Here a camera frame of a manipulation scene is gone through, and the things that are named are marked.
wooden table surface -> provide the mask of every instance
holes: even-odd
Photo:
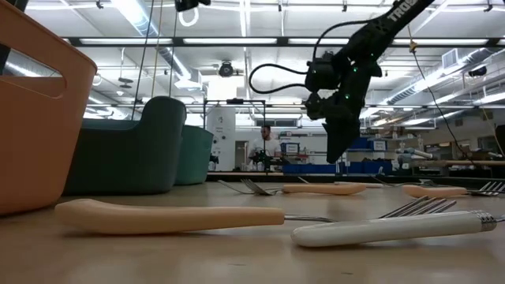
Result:
[[[159,196],[97,197],[117,204],[281,207],[337,220],[382,215],[410,198],[398,189],[356,196],[248,196],[220,184]],[[451,210],[505,214],[505,200],[463,196]],[[481,234],[307,249],[290,240],[310,222],[179,235],[104,237],[55,222],[52,208],[0,218],[1,283],[503,283],[505,226]]]

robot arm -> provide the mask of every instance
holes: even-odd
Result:
[[[370,20],[332,57],[309,62],[305,87],[311,95],[305,103],[311,119],[326,118],[327,161],[335,163],[360,135],[360,112],[372,77],[381,77],[377,59],[395,36],[434,0],[400,0],[384,15]],[[321,99],[320,89],[336,92]]]

black cable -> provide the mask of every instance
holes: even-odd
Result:
[[[135,99],[133,100],[133,110],[132,110],[132,119],[135,116],[135,108],[137,107],[137,98],[139,95],[139,87],[140,87],[140,79],[142,78],[142,68],[144,67],[144,59],[145,59],[145,50],[148,48],[148,40],[149,40],[149,32],[151,30],[151,22],[152,22],[152,12],[155,10],[155,0],[151,1],[151,13],[149,14],[149,22],[148,22],[148,30],[145,33],[145,43],[144,43],[144,50],[142,51],[142,60],[140,61],[140,70],[139,70],[139,78],[137,80],[137,89],[135,91]]]
[[[174,22],[174,37],[177,34],[177,12],[175,13],[175,22]],[[172,47],[172,58],[170,59],[170,90],[168,92],[168,97],[172,96],[172,80],[174,79],[172,76],[174,75],[174,57],[175,57],[175,47]]]
[[[325,35],[331,31],[333,31],[334,29],[336,28],[341,28],[341,27],[344,27],[344,26],[348,26],[348,25],[353,25],[353,24],[368,24],[369,22],[371,21],[374,21],[375,19],[371,19],[371,20],[362,20],[362,21],[347,21],[347,22],[344,22],[344,23],[339,23],[339,24],[334,24],[332,25],[330,28],[327,28],[326,31],[324,31],[320,36],[319,36],[319,39],[317,39],[316,41],[316,44],[314,45],[314,51],[312,53],[312,62],[314,62],[316,60],[316,52],[317,52],[317,47],[320,45],[320,42],[321,40],[323,39],[323,37],[325,37]]]
[[[266,63],[266,64],[259,65],[255,69],[253,69],[252,72],[251,72],[251,74],[249,75],[249,87],[251,87],[251,89],[255,93],[258,93],[258,94],[261,94],[261,95],[267,95],[267,94],[278,92],[278,91],[281,91],[281,90],[284,90],[284,89],[287,89],[287,88],[293,88],[293,87],[303,87],[303,88],[305,88],[304,84],[288,84],[288,85],[285,85],[285,86],[282,86],[282,87],[279,87],[279,88],[275,88],[273,90],[260,91],[260,90],[258,90],[258,89],[256,89],[256,88],[253,87],[253,76],[254,76],[254,73],[256,71],[258,71],[259,69],[261,69],[263,67],[274,67],[274,68],[279,68],[279,69],[282,69],[282,70],[285,70],[285,71],[288,71],[288,72],[292,72],[292,73],[295,73],[295,74],[298,74],[298,75],[307,75],[306,72],[293,70],[293,69],[281,66],[279,64]]]
[[[325,37],[325,35],[327,33],[331,32],[332,30],[334,30],[336,28],[344,27],[344,26],[347,26],[347,25],[353,25],[353,24],[368,24],[369,22],[374,21],[374,20],[375,19],[362,20],[362,21],[347,21],[347,22],[344,22],[344,23],[334,24],[330,28],[327,28],[326,31],[324,31],[320,35],[319,39],[317,39],[316,44],[314,45],[314,51],[312,53],[312,62],[314,62],[316,60],[317,47],[320,45],[321,40],[323,39],[323,37]],[[296,71],[296,70],[289,69],[287,67],[284,67],[284,66],[281,66],[281,65],[278,65],[278,64],[273,64],[273,63],[262,64],[262,65],[257,66],[251,72],[251,74],[249,75],[249,87],[251,87],[251,89],[254,92],[256,92],[258,94],[261,94],[261,95],[268,95],[268,94],[275,93],[275,92],[278,92],[278,91],[281,91],[281,90],[284,90],[284,89],[287,89],[287,88],[293,88],[293,87],[303,87],[303,88],[305,88],[305,84],[299,84],[298,83],[298,84],[287,84],[285,86],[282,86],[282,87],[279,87],[279,88],[275,88],[273,90],[260,91],[260,90],[258,90],[258,89],[256,89],[256,88],[253,87],[253,75],[254,75],[254,73],[256,71],[258,71],[259,69],[261,69],[263,67],[275,67],[275,68],[283,69],[285,71],[292,72],[292,73],[295,73],[295,74],[298,74],[298,75],[307,75],[307,72]]]
[[[427,82],[425,74],[423,73],[423,70],[422,70],[421,66],[419,65],[419,61],[417,60],[416,51],[412,50],[412,54],[413,54],[414,59],[416,60],[417,68],[419,69],[419,72],[421,73],[421,76],[423,77],[423,80],[425,82]],[[430,92],[430,94],[432,94],[433,102],[435,103],[436,108],[439,110],[440,114],[442,115],[442,118],[445,121],[447,129],[449,130],[449,133],[451,134],[452,139],[454,139],[454,142],[456,143],[456,147],[462,153],[463,158],[469,160],[472,163],[472,165],[474,165],[475,167],[477,167],[477,165],[473,162],[473,160],[463,151],[463,149],[461,149],[461,146],[459,146],[458,139],[456,139],[455,134],[452,132],[451,127],[449,126],[449,122],[447,121],[447,119],[443,115],[443,111],[440,109],[439,104],[436,102],[435,94],[433,94],[432,89],[429,87],[428,84],[426,84],[426,87],[428,87],[428,91]]]

orange plastic bin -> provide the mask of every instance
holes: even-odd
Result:
[[[96,65],[3,0],[0,43],[62,75],[0,76],[0,215],[4,215],[50,205],[62,194]]]

metal frame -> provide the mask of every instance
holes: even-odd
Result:
[[[254,37],[160,37],[161,40],[171,40],[171,43],[160,43],[157,45],[155,42],[144,44],[142,43],[83,43],[82,39],[145,39],[141,37],[62,37],[63,39],[68,40],[70,44],[75,47],[313,47],[314,42],[317,40],[317,37],[313,36],[254,36]],[[185,43],[184,39],[222,39],[223,41],[228,40],[241,40],[241,39],[275,39],[272,40],[272,43]],[[313,42],[310,43],[290,43],[290,39],[309,39]],[[322,47],[344,47],[346,45],[346,41],[349,37],[325,37],[325,41],[341,41],[341,43],[325,43],[324,41],[320,44]],[[461,48],[480,48],[480,47],[505,47],[505,37],[502,38],[489,38],[489,37],[480,37],[480,38],[436,38],[436,37],[416,37],[416,40],[423,39],[442,39],[442,40],[468,40],[468,39],[484,39],[487,40],[486,43],[483,44],[472,44],[472,43],[446,43],[446,44],[427,44],[427,43],[419,43],[419,48],[453,48],[453,47],[461,47]],[[405,43],[396,43],[393,41],[389,47],[390,48],[408,48],[410,47],[410,38],[406,37],[398,37],[395,40],[403,40]]]
[[[244,100],[245,102],[265,102],[264,100]],[[186,104],[187,107],[205,107],[207,106],[206,103],[189,103]],[[253,105],[249,106],[243,106],[243,105],[223,105],[221,107],[240,107],[240,108],[254,108]],[[87,107],[133,107],[133,104],[131,103],[89,103]],[[137,104],[135,105],[136,108],[143,108],[145,107],[145,104]],[[272,108],[294,108],[294,109],[304,109],[305,106],[301,104],[266,104],[264,103],[264,110],[266,110],[270,107]],[[415,110],[432,110],[432,109],[437,109],[437,106],[435,105],[376,105],[376,104],[367,104],[363,107],[365,108],[391,108],[391,109],[403,109],[403,108],[414,108]],[[505,104],[500,105],[500,104],[485,104],[485,105],[476,105],[476,106],[444,106],[444,105],[439,105],[439,108],[441,110],[502,110],[505,109]]]

